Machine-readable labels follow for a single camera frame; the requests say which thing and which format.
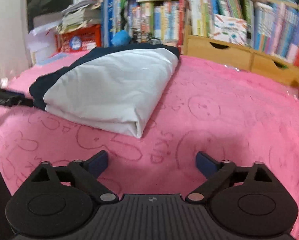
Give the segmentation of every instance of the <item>wooden shelf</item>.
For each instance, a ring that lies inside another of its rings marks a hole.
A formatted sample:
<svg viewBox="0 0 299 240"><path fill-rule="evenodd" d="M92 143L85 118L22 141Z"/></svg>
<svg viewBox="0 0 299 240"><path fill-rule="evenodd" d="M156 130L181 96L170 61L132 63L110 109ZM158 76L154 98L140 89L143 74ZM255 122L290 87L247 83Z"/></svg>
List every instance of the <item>wooden shelf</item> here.
<svg viewBox="0 0 299 240"><path fill-rule="evenodd" d="M190 25L185 28L183 54L251 71L284 85L299 86L298 67L248 47L194 36Z"/></svg>

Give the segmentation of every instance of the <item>bed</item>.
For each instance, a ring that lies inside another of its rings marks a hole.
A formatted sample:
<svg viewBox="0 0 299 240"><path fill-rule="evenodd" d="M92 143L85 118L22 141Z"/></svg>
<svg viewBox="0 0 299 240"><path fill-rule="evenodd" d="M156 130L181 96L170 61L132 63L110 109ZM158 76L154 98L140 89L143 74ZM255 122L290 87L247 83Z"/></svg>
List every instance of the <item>bed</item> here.
<svg viewBox="0 0 299 240"><path fill-rule="evenodd" d="M9 88L28 93L38 76L68 66L80 52L23 72ZM250 166L264 162L299 207L299 101L278 83L182 56L141 139L78 125L36 108L0 107L0 171L14 194L41 161L54 166L110 156L99 178L124 193L183 196L204 176L195 154ZM299 240L299 216L292 235Z"/></svg>

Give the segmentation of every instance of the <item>wooden drawer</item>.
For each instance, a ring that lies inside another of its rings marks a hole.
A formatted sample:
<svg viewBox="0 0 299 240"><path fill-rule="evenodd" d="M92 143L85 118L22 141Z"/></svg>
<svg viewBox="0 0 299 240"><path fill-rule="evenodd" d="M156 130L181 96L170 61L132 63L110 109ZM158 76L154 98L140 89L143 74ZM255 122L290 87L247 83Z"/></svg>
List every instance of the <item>wooden drawer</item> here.
<svg viewBox="0 0 299 240"><path fill-rule="evenodd" d="M220 64L230 65L243 70L251 70L252 53L238 45L227 46L225 42L209 38L188 36L188 56L204 58Z"/></svg>
<svg viewBox="0 0 299 240"><path fill-rule="evenodd" d="M299 68L270 56L254 54L251 71L284 85L292 87L299 85Z"/></svg>

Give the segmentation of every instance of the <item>drawer handle cutout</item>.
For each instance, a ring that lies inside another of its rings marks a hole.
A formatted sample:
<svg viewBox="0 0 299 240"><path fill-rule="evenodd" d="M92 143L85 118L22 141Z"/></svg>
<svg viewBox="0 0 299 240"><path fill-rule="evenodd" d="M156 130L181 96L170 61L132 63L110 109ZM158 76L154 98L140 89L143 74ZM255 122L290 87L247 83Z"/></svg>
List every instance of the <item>drawer handle cutout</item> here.
<svg viewBox="0 0 299 240"><path fill-rule="evenodd" d="M217 44L214 42L210 42L210 44L216 49L228 49L229 48L229 46Z"/></svg>
<svg viewBox="0 0 299 240"><path fill-rule="evenodd" d="M278 63L278 62L275 62L275 61L274 61L274 63L276 65L276 67L278 67L281 70L288 69L288 67L284 64L281 64L281 63Z"/></svg>

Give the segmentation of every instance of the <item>white wall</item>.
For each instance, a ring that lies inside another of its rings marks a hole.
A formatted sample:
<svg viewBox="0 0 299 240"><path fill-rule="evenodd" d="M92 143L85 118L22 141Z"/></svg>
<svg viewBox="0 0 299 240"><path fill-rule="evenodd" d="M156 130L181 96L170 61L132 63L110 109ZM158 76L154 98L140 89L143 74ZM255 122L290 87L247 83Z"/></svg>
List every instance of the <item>white wall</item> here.
<svg viewBox="0 0 299 240"><path fill-rule="evenodd" d="M0 0L0 72L29 67L23 37L22 0Z"/></svg>

